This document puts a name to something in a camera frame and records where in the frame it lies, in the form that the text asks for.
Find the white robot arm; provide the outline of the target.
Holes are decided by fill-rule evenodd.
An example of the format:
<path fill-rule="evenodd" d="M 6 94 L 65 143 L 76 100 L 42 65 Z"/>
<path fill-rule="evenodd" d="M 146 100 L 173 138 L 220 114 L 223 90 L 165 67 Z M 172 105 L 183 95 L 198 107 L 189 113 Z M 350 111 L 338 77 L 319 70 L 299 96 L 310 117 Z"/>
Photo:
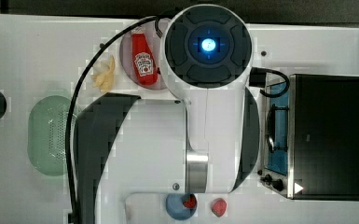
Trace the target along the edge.
<path fill-rule="evenodd" d="M 231 10 L 195 5 L 162 35 L 169 100 L 109 92 L 74 129 L 79 224 L 126 224 L 135 193 L 229 193 L 252 171 L 259 120 L 248 90 L 253 45 Z"/>

